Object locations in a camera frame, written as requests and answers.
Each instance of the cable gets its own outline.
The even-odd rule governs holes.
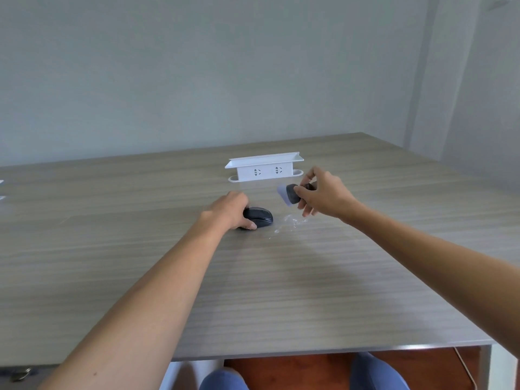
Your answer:
[[[464,362],[464,360],[462,359],[462,356],[460,355],[459,351],[457,350],[456,347],[454,347],[453,350],[455,350],[455,353],[457,353],[457,357],[459,358],[459,361],[462,363],[462,366],[464,367],[464,370],[466,371],[466,374],[470,377],[471,383],[473,383],[473,389],[474,389],[474,390],[478,390],[478,388],[477,388],[477,383],[475,382],[475,380],[474,380],[473,377],[471,376],[471,372],[470,372],[470,370],[467,368],[467,365],[466,365],[466,363]]]

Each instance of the person's right arm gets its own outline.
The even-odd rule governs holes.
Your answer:
[[[447,302],[520,358],[520,267],[430,236],[368,208],[341,179],[313,167],[317,190],[296,186],[303,216],[334,216],[366,234]]]

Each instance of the person's left hand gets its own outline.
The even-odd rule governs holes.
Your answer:
[[[242,214],[249,204],[249,198],[241,191],[230,191],[210,206],[210,212],[219,222],[223,222],[226,230],[239,227],[256,230],[256,224]]]

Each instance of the white outlet cover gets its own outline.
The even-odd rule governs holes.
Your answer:
[[[302,170],[293,169],[293,163],[303,160],[299,152],[238,157],[230,158],[225,168],[237,169],[237,175],[228,179],[230,182],[246,182],[303,175]]]

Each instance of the blue pants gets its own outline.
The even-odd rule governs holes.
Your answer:
[[[220,369],[202,381],[199,390],[249,390],[237,374]],[[350,390],[410,390],[399,373],[368,352],[358,353],[350,369]]]

